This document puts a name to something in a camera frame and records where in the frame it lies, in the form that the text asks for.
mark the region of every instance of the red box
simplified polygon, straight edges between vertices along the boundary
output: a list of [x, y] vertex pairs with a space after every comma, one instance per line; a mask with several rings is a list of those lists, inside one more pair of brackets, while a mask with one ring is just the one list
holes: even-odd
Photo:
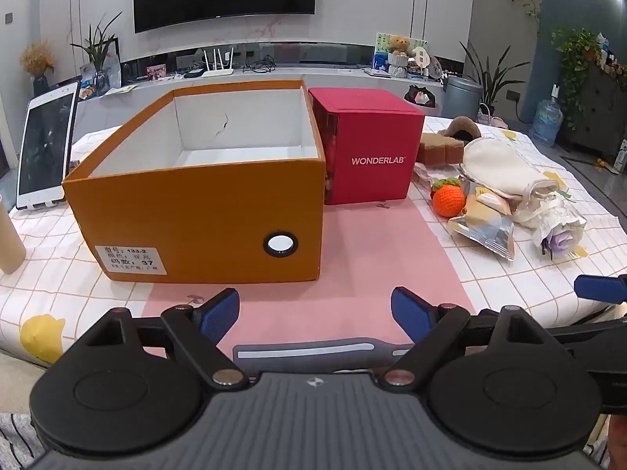
[[424, 112], [385, 90], [311, 88], [327, 159], [325, 203], [405, 199]]

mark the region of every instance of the brown sponge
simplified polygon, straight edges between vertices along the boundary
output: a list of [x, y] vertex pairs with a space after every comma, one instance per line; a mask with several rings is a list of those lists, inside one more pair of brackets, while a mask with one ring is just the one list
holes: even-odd
[[424, 133], [416, 161], [428, 168], [460, 164], [464, 161], [464, 143], [452, 137]]
[[441, 134], [454, 137], [466, 143], [481, 137], [479, 127], [477, 127], [477, 124], [468, 118], [468, 116], [458, 116]]

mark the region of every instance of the box label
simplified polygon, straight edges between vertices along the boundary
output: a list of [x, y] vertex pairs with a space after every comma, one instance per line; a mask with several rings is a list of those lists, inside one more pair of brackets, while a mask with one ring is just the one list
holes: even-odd
[[100, 260], [109, 272], [156, 274], [167, 276], [159, 252], [155, 248], [95, 246]]

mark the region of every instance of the beige bottle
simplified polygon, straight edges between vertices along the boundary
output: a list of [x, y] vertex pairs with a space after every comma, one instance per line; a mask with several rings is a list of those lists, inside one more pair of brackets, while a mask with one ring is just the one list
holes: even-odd
[[2, 205], [0, 196], [0, 270], [5, 274], [14, 273], [25, 257], [26, 248]]

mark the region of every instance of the snack bag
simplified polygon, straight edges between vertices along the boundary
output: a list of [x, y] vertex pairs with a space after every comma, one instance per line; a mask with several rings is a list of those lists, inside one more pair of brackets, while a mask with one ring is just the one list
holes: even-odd
[[465, 180], [464, 187], [468, 191], [466, 206], [462, 215], [448, 221], [448, 227], [513, 261], [513, 220], [509, 204], [478, 183]]

